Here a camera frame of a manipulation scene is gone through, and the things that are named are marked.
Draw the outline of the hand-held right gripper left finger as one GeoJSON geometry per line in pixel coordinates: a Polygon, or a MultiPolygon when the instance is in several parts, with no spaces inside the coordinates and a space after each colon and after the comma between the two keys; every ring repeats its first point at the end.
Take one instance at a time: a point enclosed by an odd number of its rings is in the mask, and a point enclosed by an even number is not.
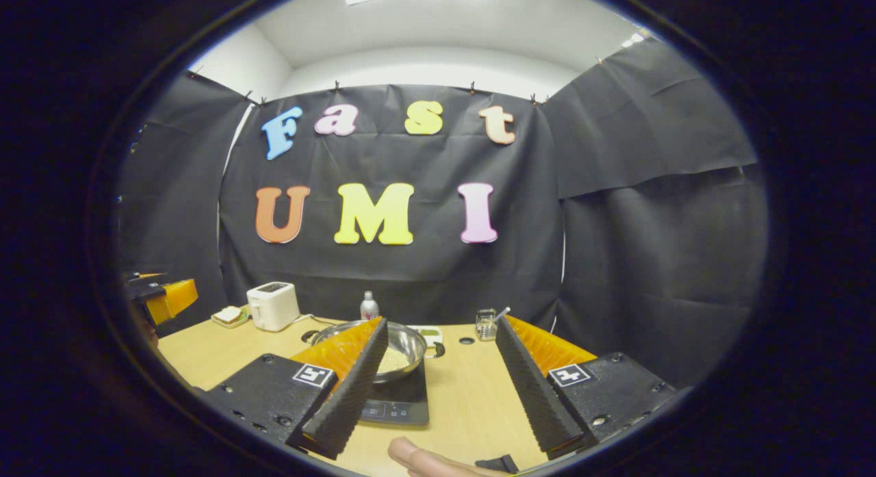
{"type": "Polygon", "coordinates": [[[368,320],[291,358],[263,353],[205,398],[244,430],[335,459],[359,421],[387,347],[385,318],[368,320]]]}

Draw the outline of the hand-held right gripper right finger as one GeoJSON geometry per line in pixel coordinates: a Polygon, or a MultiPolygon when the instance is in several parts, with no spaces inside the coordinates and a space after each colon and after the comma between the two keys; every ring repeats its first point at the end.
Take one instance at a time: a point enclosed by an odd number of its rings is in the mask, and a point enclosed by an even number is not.
{"type": "Polygon", "coordinates": [[[510,315],[495,324],[495,344],[539,449],[550,459],[613,439],[677,396],[675,387],[625,353],[598,357],[510,315]]]}

